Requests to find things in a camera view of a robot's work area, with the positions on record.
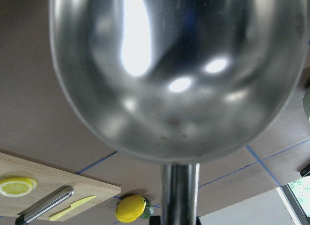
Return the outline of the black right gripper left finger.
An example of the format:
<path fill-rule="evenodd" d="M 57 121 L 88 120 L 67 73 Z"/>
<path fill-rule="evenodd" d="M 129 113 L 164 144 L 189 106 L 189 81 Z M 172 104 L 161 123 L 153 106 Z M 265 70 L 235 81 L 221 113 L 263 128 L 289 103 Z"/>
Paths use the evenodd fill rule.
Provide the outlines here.
<path fill-rule="evenodd" d="M 151 216 L 149 218 L 149 225 L 161 225 L 161 217 L 160 216 Z"/>

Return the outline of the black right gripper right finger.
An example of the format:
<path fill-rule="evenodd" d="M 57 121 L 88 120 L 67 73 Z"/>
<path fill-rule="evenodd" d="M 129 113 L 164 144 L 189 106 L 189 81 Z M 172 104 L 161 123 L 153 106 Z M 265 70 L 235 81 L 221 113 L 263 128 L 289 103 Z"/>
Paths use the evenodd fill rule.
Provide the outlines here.
<path fill-rule="evenodd" d="M 202 225 L 199 216 L 196 217 L 196 225 Z"/>

